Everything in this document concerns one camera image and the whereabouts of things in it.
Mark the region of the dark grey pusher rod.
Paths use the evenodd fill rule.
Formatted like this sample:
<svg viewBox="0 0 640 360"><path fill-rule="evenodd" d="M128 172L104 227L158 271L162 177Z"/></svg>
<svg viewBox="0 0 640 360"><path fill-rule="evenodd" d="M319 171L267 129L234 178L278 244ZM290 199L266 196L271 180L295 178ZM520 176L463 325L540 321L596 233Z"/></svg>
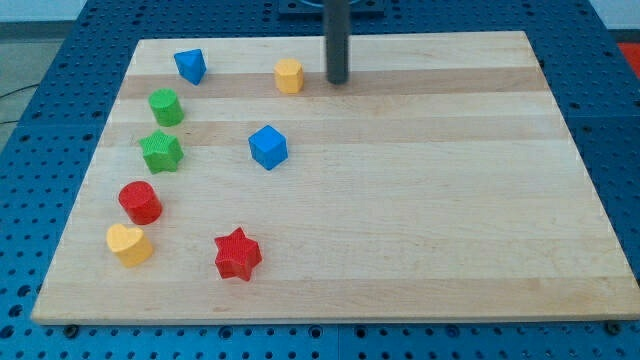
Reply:
<svg viewBox="0 0 640 360"><path fill-rule="evenodd" d="M342 85L349 78L350 6L348 0L323 1L326 78Z"/></svg>

